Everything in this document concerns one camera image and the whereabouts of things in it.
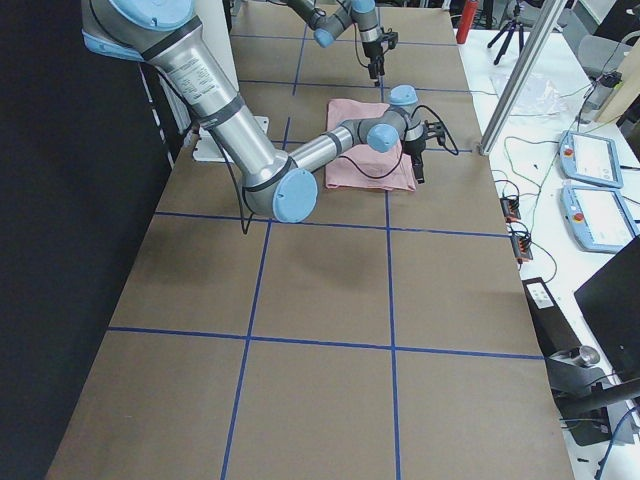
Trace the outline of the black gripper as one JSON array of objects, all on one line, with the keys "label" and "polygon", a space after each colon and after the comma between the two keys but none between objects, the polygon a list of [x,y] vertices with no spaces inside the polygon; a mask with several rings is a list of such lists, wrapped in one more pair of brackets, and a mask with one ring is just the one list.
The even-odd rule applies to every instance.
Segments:
[{"label": "black gripper", "polygon": [[363,42],[364,54],[368,59],[367,70],[371,80],[381,80],[385,75],[383,47],[380,40]]},{"label": "black gripper", "polygon": [[422,152],[426,148],[426,133],[411,134],[403,139],[403,153],[411,156],[413,175],[417,184],[425,183]]}]

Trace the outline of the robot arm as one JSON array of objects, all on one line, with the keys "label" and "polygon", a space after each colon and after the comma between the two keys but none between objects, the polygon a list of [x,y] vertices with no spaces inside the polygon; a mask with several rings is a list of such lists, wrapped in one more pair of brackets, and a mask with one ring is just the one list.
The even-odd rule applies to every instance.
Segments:
[{"label": "robot arm", "polygon": [[84,1],[83,38],[88,50],[144,62],[167,75],[199,125],[242,173],[236,193],[257,215],[297,223],[318,196],[314,171],[343,152],[366,144],[386,152],[402,146],[414,178],[423,182],[426,125],[413,113],[410,85],[394,88],[378,118],[348,119],[296,149],[278,150],[203,40],[203,23],[192,1]]},{"label": "robot arm", "polygon": [[338,7],[333,14],[316,7],[312,1],[284,1],[313,31],[316,42],[327,48],[349,27],[353,26],[360,36],[362,49],[368,63],[358,62],[369,74],[376,86],[385,75],[383,44],[393,49],[397,35],[392,30],[385,31],[379,23],[374,1],[337,1]]}]

